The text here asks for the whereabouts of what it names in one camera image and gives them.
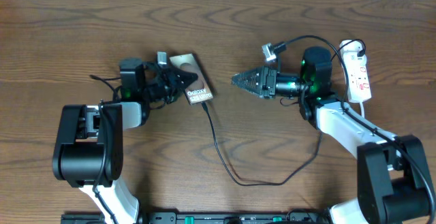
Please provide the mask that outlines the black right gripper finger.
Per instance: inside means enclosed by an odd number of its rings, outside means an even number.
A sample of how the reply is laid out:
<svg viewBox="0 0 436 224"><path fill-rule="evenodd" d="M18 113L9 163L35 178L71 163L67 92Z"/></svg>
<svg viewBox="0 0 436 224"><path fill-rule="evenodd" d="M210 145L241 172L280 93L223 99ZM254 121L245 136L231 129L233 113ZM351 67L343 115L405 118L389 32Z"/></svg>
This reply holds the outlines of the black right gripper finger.
<svg viewBox="0 0 436 224"><path fill-rule="evenodd" d="M256 81L232 80L232 85L237 86L238 88L245 90L245 91L247 91L253 95L256 95L258 97L262 96L262 90Z"/></svg>
<svg viewBox="0 0 436 224"><path fill-rule="evenodd" d="M262 67L256 67L247 71L242 71L232 76L233 83L258 82L262 73Z"/></svg>

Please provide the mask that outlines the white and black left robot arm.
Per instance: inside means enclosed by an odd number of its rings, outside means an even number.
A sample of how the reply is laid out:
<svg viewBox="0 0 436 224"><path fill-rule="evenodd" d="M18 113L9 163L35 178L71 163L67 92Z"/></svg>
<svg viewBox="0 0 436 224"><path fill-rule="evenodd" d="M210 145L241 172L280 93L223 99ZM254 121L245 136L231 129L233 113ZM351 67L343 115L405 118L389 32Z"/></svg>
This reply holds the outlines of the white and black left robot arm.
<svg viewBox="0 0 436 224"><path fill-rule="evenodd" d="M140 201L127 188L123 169L123 132L143 126L151 104L175 102L198 79L169 64L167 58L119 63L120 86L110 101L66 105L62 109L52 156L57 180L86 193L98 214L63 214L62 223L148 223Z"/></svg>

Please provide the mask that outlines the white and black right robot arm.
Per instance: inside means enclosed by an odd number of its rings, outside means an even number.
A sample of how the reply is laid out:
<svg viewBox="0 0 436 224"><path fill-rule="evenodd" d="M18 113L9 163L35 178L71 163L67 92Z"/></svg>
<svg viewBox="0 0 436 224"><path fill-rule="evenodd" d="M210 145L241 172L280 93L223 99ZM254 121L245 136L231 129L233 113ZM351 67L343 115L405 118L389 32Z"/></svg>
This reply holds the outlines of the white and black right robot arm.
<svg viewBox="0 0 436 224"><path fill-rule="evenodd" d="M232 77L232 84L264 99L297 98L301 116L330 135L357 160L357 198L329 209L331 223L403 223L435 220L435 191L423 145L375 126L331 89L330 51L305 50L299 74L262 66Z"/></svg>

